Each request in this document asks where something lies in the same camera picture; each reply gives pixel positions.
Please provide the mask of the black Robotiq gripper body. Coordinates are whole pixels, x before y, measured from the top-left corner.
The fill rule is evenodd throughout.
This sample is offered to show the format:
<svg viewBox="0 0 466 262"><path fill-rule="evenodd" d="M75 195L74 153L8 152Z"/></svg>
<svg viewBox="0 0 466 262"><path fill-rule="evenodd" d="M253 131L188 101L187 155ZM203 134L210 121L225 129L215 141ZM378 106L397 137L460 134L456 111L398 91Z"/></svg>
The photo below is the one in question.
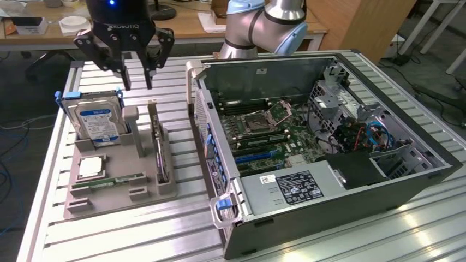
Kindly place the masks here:
<svg viewBox="0 0 466 262"><path fill-rule="evenodd" d="M142 51L155 35L155 23L144 0L86 2L92 33L114 51Z"/></svg>

